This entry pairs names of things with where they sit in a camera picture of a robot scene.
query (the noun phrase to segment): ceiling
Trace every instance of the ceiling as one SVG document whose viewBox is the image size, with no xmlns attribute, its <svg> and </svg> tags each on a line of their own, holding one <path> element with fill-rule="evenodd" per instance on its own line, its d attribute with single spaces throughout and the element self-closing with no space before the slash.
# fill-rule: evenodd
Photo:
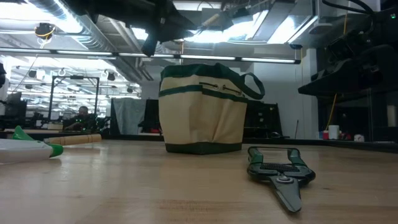
<svg viewBox="0 0 398 224">
<path fill-rule="evenodd" d="M 125 28 L 122 22 L 104 16 L 99 16 L 97 23 L 94 24 L 88 16 L 76 16 L 68 10 L 62 11 L 64 15 L 63 19 L 60 19 L 55 12 L 51 12 L 51 7 L 41 6 L 38 8 L 35 5 L 37 0 L 27 1 L 30 4 L 16 4 L 10 3 L 11 1 L 8 0 L 7 2 L 0 0 L 0 47 L 141 52 L 140 49 L 146 38 L 144 30 Z M 224 32 L 220 31 L 221 24 L 215 24 L 194 39 L 159 44 L 156 52 L 161 54 L 295 58 L 296 51 L 283 43 L 288 41 L 314 15 L 312 0 L 174 1 L 180 13 L 198 26 L 220 11 L 221 2 L 227 2 L 226 7 L 240 4 L 249 5 L 250 3 L 259 9 L 255 13 L 253 21 L 240 26 L 232 26 Z M 38 39 L 34 34 L 34 27 L 38 26 L 40 22 L 49 22 L 58 27 L 50 42 L 45 45 L 43 45 L 43 40 Z M 39 108 L 48 106 L 51 76 L 54 75 L 98 77 L 101 87 L 99 88 L 100 99 L 106 101 L 108 96 L 139 98 L 141 95 L 139 85 L 146 82 L 158 82 L 160 73 L 165 66 L 216 63 L 213 60 L 98 58 L 79 55 L 51 55 L 50 57 L 38 55 L 35 60 L 35 56 L 36 54 L 27 53 L 3 55 L 12 63 L 9 91 L 22 91 L 24 97 L 31 101 L 29 104 L 33 108 L 36 108 L 35 105 L 41 105 Z M 250 62 L 230 61 L 223 62 L 223 64 L 238 72 L 245 72 L 251 66 Z M 29 69 L 36 70 L 40 77 L 24 79 Z M 109 72 L 115 74 L 115 81 L 107 79 Z M 127 86 L 134 87 L 134 91 L 128 93 Z M 87 79 L 65 79 L 55 88 L 55 93 L 58 94 L 57 100 L 61 102 L 55 109 L 64 109 L 65 105 L 72 105 L 70 106 L 71 110 L 75 110 L 77 105 L 81 104 L 89 104 L 92 108 L 94 107 L 92 100 L 87 101 L 87 99 L 92 97 L 88 95 L 95 94 L 95 90 L 94 84 Z M 81 98 L 81 100 L 67 99 L 68 95 Z"/>
</svg>

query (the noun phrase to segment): green handle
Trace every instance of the green handle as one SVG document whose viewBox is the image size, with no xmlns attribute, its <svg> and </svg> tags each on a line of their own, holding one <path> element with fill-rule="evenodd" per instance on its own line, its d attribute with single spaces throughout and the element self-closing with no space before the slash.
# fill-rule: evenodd
<svg viewBox="0 0 398 224">
<path fill-rule="evenodd" d="M 307 166 L 305 162 L 300 157 L 300 151 L 297 149 L 288 149 L 287 157 L 296 166 Z"/>
<path fill-rule="evenodd" d="M 257 150 L 256 147 L 250 147 L 248 149 L 248 153 L 250 164 L 262 163 L 263 155 Z"/>
</svg>

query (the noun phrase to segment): wooden tabletop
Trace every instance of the wooden tabletop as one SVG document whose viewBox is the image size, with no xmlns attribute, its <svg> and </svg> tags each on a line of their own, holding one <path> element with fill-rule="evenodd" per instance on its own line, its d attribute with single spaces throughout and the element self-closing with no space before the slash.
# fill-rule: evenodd
<svg viewBox="0 0 398 224">
<path fill-rule="evenodd" d="M 299 146 L 317 178 L 289 215 L 247 175 L 247 147 L 191 156 L 162 142 L 103 141 L 1 165 L 0 223 L 397 223 L 398 154 Z M 262 152 L 288 161 L 281 149 Z"/>
</svg>

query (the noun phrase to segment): bag handle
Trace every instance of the bag handle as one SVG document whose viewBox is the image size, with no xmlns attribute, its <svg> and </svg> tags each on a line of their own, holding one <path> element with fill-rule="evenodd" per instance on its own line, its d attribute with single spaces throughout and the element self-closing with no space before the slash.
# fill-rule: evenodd
<svg viewBox="0 0 398 224">
<path fill-rule="evenodd" d="M 258 89 L 260 90 L 260 93 L 256 93 L 254 90 L 252 90 L 250 87 L 248 87 L 246 84 L 244 84 L 244 79 L 246 78 L 246 75 L 249 75 L 251 77 L 253 77 L 254 79 L 254 83 L 256 84 L 256 86 L 258 87 Z M 241 80 L 243 85 L 241 86 L 241 90 L 247 95 L 250 96 L 251 98 L 255 99 L 255 100 L 261 100 L 264 95 L 266 94 L 266 90 L 264 89 L 264 85 L 262 84 L 262 82 L 258 79 L 257 76 L 255 76 L 255 74 L 249 72 L 246 74 L 241 75 Z"/>
</svg>

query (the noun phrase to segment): canvas tote bag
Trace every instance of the canvas tote bag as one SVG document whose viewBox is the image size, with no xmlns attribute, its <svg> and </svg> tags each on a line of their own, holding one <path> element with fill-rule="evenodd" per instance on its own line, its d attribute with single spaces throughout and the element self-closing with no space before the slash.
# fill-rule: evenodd
<svg viewBox="0 0 398 224">
<path fill-rule="evenodd" d="M 248 99 L 260 100 L 264 85 L 252 73 L 240 76 L 228 67 L 192 64 L 162 71 L 159 118 L 166 150 L 216 154 L 241 150 Z M 260 93 L 245 85 L 252 76 Z"/>
</svg>

